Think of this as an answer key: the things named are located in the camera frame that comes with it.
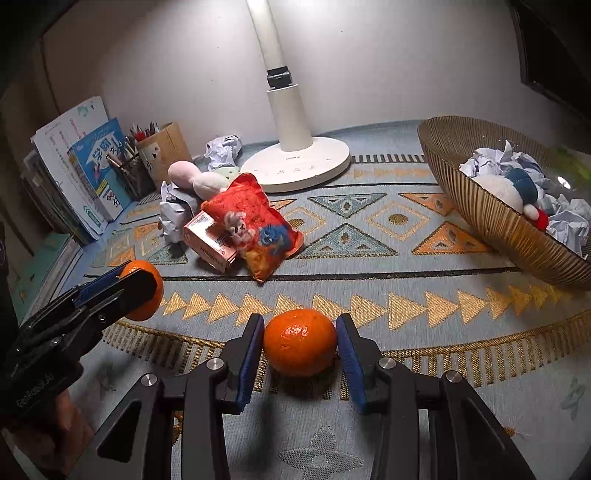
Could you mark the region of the person's left hand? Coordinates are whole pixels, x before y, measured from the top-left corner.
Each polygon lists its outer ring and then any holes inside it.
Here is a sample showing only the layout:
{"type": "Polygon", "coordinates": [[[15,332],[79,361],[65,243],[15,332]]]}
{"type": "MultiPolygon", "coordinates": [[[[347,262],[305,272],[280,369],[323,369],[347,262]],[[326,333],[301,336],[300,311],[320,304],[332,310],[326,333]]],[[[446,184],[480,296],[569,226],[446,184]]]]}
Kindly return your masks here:
{"type": "Polygon", "coordinates": [[[9,427],[18,448],[36,466],[68,476],[94,436],[68,390],[9,427]]]}

